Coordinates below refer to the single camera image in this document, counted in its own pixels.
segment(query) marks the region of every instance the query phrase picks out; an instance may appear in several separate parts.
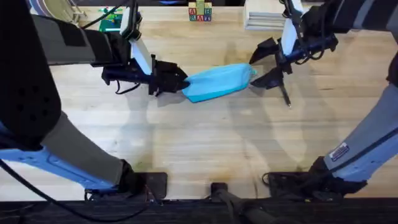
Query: wooden table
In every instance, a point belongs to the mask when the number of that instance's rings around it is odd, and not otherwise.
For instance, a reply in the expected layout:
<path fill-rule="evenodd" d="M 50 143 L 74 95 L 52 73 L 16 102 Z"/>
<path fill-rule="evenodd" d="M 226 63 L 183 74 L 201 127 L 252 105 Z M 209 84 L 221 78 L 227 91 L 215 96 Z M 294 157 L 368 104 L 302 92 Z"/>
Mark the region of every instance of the wooden table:
<path fill-rule="evenodd" d="M 88 20 L 101 14 L 97 9 L 83 8 Z M 185 7 L 141 7 L 141 12 L 149 51 L 178 63 L 189 75 L 248 62 L 258 43 L 280 36 L 244 30 L 241 7 L 215 7 L 209 23 L 190 22 Z M 228 183 L 240 197 L 261 198 L 269 195 L 263 173 L 307 170 L 353 130 L 387 85 L 387 68 L 397 52 L 390 34 L 362 31 L 338 38 L 335 53 L 294 66 L 294 74 L 285 78 L 291 110 L 278 89 L 249 87 L 193 104 L 181 93 L 149 96 L 145 86 L 115 95 L 115 83 L 106 86 L 101 69 L 89 65 L 52 67 L 52 72 L 72 122 L 134 170 L 167 172 L 168 198 L 203 198 L 212 182 Z M 271 57 L 255 68 L 261 73 L 273 66 Z M 11 164 L 59 200 L 83 198 L 78 184 Z M 398 159 L 391 159 L 353 196 L 398 196 L 397 170 Z M 0 200 L 40 200 L 3 171 L 0 180 Z"/>

